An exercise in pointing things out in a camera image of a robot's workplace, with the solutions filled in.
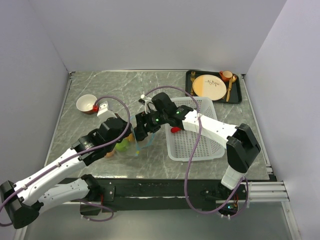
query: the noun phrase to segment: red object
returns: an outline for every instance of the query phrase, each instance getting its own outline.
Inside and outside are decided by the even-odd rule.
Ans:
[[[101,199],[101,205],[104,205],[104,195],[103,194],[99,194],[100,195],[100,199]]]
[[[173,128],[171,128],[171,132],[172,132],[173,134],[179,132],[180,130],[181,130],[181,128],[180,128],[180,127],[177,127],[177,126],[174,126]]]
[[[92,110],[93,110],[95,113],[97,113],[98,110],[99,110],[99,107],[98,107],[97,105],[93,105]]]

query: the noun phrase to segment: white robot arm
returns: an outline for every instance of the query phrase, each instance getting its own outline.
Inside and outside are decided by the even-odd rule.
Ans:
[[[253,132],[246,124],[230,125],[197,114],[197,111],[188,106],[177,107],[164,92],[155,95],[151,101],[145,100],[148,100],[148,103],[152,102],[155,110],[143,111],[135,116],[137,125],[134,128],[134,134],[137,141],[142,141],[148,136],[148,133],[155,133],[163,124],[198,133],[200,118],[201,135],[216,141],[227,150],[229,166],[221,183],[230,190],[233,190],[247,173],[261,150]],[[101,192],[98,182],[92,175],[84,175],[68,184],[58,184],[70,174],[85,168],[111,152],[116,142],[101,148],[99,146],[115,140],[126,129],[127,122],[110,111],[107,104],[100,106],[97,115],[106,121],[88,135],[79,138],[58,159],[30,177],[16,183],[6,181],[0,186],[2,202],[18,191],[4,205],[16,229],[30,224],[39,214],[52,207],[75,199],[86,198],[91,201]],[[127,128],[126,133],[118,142],[121,142],[130,133],[131,127]],[[80,152],[93,148],[93,151],[79,155]]]

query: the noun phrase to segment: orange cup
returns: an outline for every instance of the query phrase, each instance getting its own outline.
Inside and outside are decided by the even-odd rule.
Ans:
[[[224,82],[228,82],[233,76],[233,73],[230,71],[220,71],[219,74]]]

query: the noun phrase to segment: marble table surface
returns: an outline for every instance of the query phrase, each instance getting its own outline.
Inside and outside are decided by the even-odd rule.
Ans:
[[[99,71],[74,72],[70,88],[63,106],[62,114],[54,135],[46,164],[63,154],[77,139],[99,127],[102,121],[95,114],[85,115],[77,110],[77,99],[85,94],[97,98],[112,95],[127,104],[130,114],[143,111],[138,103],[142,93],[164,85],[185,88],[185,71]],[[242,102],[240,104],[215,103],[217,119],[227,124],[248,124],[258,139],[257,126],[245,91],[244,80],[240,79]],[[184,97],[182,92],[166,89],[171,97]],[[112,110],[127,120],[122,105],[110,100]],[[228,167],[227,153],[218,159],[195,161],[191,165],[190,179],[221,179]],[[187,168],[186,162],[173,161],[168,157],[165,128],[162,127],[155,136],[152,145],[142,149],[138,156],[128,153],[116,153],[113,157],[102,158],[70,177],[78,178],[92,174],[96,178],[145,178],[145,179],[183,179]],[[249,180],[268,180],[266,160],[262,152],[251,165],[247,178]]]

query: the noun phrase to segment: white plate with orange rim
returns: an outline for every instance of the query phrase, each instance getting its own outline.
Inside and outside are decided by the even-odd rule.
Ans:
[[[192,87],[199,97],[207,97],[212,101],[222,99],[227,92],[225,83],[219,77],[213,75],[198,76]]]

